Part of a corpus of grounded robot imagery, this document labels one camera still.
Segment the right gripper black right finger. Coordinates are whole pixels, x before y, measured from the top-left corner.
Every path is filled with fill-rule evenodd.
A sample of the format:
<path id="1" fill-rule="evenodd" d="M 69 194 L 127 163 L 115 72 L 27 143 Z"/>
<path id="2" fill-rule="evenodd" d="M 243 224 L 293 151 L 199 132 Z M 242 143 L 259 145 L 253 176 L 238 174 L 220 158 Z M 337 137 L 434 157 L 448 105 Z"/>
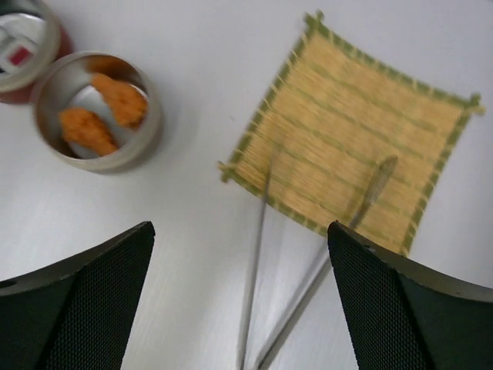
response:
<path id="1" fill-rule="evenodd" d="M 490 369 L 492 290 L 334 221 L 328 252 L 360 369 Z"/>

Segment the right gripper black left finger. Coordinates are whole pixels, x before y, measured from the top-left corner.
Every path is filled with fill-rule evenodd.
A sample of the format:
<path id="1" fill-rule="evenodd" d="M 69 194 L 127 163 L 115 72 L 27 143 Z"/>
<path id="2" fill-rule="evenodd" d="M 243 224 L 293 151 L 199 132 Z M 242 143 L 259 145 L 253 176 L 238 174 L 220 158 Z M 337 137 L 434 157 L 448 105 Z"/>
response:
<path id="1" fill-rule="evenodd" d="M 3 369 L 119 369 L 153 252 L 149 221 L 1 282 Z"/>

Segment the metal tongs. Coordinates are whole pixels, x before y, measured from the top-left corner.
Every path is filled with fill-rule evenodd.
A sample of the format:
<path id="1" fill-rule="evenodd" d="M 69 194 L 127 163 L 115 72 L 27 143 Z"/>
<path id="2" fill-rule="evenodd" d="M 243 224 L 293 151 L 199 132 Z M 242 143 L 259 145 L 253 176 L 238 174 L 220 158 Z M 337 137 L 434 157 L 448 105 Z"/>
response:
<path id="1" fill-rule="evenodd" d="M 245 301 L 243 303 L 236 364 L 238 369 L 245 369 L 248 365 L 249 357 L 253 354 L 253 337 L 251 335 L 255 332 L 257 314 L 260 309 L 259 301 L 262 285 L 269 275 L 267 272 L 267 262 L 263 260 L 263 229 L 269 200 L 270 178 L 273 165 L 277 160 L 279 152 L 280 145 L 277 144 L 273 147 L 272 153 L 270 154 L 261 197 L 260 213 L 257 222 L 257 235 L 250 262 L 249 280 L 245 286 Z M 350 219 L 349 228 L 354 229 L 359 226 L 366 213 L 380 196 L 386 183 L 394 172 L 397 162 L 397 156 L 390 155 L 377 165 L 377 169 L 374 171 L 367 186 L 364 199 Z"/>

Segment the orange fried nugget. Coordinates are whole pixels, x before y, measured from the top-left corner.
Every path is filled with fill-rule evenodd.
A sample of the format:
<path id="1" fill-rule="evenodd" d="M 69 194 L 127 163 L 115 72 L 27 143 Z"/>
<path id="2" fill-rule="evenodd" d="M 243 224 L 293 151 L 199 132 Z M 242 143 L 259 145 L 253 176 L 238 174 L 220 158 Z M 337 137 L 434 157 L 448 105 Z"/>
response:
<path id="1" fill-rule="evenodd" d="M 102 73 L 92 75 L 91 85 L 102 96 L 120 126 L 138 130 L 146 115 L 148 103 L 135 87 Z"/>
<path id="2" fill-rule="evenodd" d="M 107 156 L 118 150 L 109 129 L 94 112 L 72 107 L 59 112 L 58 117 L 66 142 L 84 146 L 99 156 Z"/>

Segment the sushi roll with red centre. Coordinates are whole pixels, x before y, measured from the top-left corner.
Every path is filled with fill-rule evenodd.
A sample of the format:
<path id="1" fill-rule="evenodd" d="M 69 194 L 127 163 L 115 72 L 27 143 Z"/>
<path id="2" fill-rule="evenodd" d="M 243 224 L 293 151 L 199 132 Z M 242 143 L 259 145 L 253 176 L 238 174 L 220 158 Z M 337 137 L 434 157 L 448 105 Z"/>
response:
<path id="1" fill-rule="evenodd" d="M 37 53 L 38 46 L 26 38 L 8 37 L 1 42 L 1 74 L 15 74 Z"/>

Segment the brown metal lunch tin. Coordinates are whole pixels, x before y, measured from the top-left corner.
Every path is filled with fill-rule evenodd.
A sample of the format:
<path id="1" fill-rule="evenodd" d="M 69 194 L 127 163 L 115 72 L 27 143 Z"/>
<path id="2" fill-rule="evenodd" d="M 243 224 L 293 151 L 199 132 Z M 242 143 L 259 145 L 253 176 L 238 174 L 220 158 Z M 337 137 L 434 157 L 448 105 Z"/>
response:
<path id="1" fill-rule="evenodd" d="M 127 82 L 147 100 L 146 115 L 137 131 L 120 126 L 91 85 L 92 75 L 102 73 Z M 107 156 L 62 137 L 59 112 L 82 107 L 94 112 L 105 123 L 118 150 Z M 160 134 L 162 108 L 159 94 L 151 79 L 132 63 L 102 52 L 76 52 L 56 61 L 32 91 L 32 117 L 40 138 L 67 164 L 90 172 L 105 173 L 132 167 L 146 156 Z"/>

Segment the red metal lunch tin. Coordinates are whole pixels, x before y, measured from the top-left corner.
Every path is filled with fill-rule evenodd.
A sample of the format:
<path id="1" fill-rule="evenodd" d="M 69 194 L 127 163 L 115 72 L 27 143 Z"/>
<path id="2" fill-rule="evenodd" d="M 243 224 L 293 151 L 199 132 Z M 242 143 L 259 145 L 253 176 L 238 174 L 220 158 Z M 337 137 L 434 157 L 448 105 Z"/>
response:
<path id="1" fill-rule="evenodd" d="M 72 42 L 58 16 L 44 1 L 2 1 L 1 42 L 26 38 L 37 53 L 15 74 L 1 74 L 1 102 L 25 104 L 36 81 L 57 59 L 72 52 Z"/>

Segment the bamboo sushi mat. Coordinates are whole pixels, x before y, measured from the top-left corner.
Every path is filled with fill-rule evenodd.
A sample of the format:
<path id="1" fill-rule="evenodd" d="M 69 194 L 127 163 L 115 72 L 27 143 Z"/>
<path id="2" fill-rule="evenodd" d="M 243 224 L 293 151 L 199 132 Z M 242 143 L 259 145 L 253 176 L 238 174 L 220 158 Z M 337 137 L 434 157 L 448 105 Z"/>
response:
<path id="1" fill-rule="evenodd" d="M 306 30 L 270 85 L 227 162 L 222 181 L 325 234 L 347 222 L 378 164 L 396 156 L 383 193 L 357 228 L 408 255 L 448 158 L 485 108 L 397 71 L 307 15 Z"/>

